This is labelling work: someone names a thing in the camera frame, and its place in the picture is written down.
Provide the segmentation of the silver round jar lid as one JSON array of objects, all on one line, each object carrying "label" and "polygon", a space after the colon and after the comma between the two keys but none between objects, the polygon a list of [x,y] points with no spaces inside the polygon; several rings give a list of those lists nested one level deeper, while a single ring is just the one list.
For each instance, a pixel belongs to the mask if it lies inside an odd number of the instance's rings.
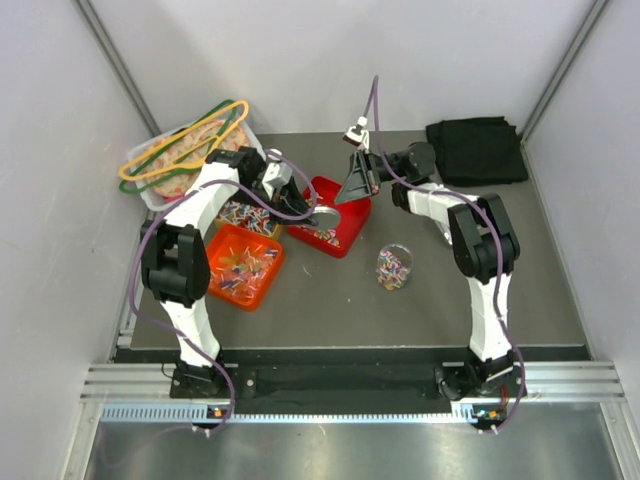
[{"label": "silver round jar lid", "polygon": [[341,222],[340,212],[335,208],[326,205],[317,205],[315,207],[315,216],[319,221],[319,227],[311,228],[313,230],[336,229]]}]

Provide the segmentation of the red candy tray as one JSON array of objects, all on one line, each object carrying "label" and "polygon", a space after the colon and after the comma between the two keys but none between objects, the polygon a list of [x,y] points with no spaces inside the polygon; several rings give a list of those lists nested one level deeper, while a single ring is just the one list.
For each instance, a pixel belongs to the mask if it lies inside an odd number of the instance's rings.
[{"label": "red candy tray", "polygon": [[362,228],[366,224],[372,201],[369,198],[335,205],[334,199],[342,185],[323,176],[311,180],[320,206],[335,208],[340,213],[340,223],[327,231],[312,230],[299,226],[288,226],[287,233],[323,253],[335,258],[343,258],[349,252]]}]

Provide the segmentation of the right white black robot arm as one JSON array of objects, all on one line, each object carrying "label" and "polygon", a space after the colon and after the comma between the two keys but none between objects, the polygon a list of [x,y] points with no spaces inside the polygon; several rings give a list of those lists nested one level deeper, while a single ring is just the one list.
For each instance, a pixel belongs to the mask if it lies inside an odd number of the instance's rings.
[{"label": "right white black robot arm", "polygon": [[426,142],[381,155],[360,144],[350,157],[349,173],[335,202],[341,205],[372,197],[389,182],[396,207],[425,217],[440,228],[468,282],[472,327],[463,372],[440,370],[436,381],[451,399],[472,392],[487,396],[502,385],[514,366],[507,300],[520,245],[498,195],[454,191],[433,182],[434,173],[435,151]]}]

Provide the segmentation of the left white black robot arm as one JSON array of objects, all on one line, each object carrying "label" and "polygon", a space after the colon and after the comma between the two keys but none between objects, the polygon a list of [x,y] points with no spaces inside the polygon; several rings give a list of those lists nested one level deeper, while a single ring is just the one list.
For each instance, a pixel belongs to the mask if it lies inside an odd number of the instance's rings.
[{"label": "left white black robot arm", "polygon": [[283,223],[316,225],[316,203],[305,200],[295,182],[303,175],[277,150],[216,149],[187,193],[142,226],[141,280],[168,314],[178,339],[175,381],[212,397],[228,379],[205,302],[211,270],[204,234],[229,200],[259,206]]}]

